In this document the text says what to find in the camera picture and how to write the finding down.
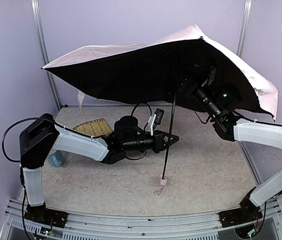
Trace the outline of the pink and black umbrella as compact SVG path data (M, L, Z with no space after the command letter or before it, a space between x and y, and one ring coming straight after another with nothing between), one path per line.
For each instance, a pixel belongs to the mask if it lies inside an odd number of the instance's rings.
M208 115L193 97L179 92L178 84L180 75L200 75L202 84L211 67L217 68L209 85L212 92L225 84L238 88L243 99L235 111L276 119L279 92L274 84L196 25L149 44L86 45L43 69L97 99L130 105L175 103Z

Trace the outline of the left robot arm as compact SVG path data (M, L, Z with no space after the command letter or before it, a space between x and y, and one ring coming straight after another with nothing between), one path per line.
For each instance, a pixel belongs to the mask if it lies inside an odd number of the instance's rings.
M150 129L138 126L132 115L123 116L114 124L114 132L108 136L89 136L57 123L49 113L31 117L32 122L19 135L20 180L27 200L24 217L37 223L64 223L67 213L48 209L42 189L42 167L46 159L56 152L68 152L111 165L126 158L127 152L141 153L152 150L159 153L175 144L177 135L156 130L161 117L152 114L148 120Z

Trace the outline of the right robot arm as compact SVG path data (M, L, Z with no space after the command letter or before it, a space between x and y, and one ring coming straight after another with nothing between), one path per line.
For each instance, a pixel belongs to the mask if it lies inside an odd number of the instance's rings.
M214 93L207 82L197 83L186 76L179 80L178 87L182 94L188 98L193 97L208 113L220 138L282 149L282 124L247 119L235 111L243 99L235 85L227 83ZM230 227L264 218L265 214L260 207L280 194L282 169L266 182L251 189L240 202L239 208L220 212L222 226Z

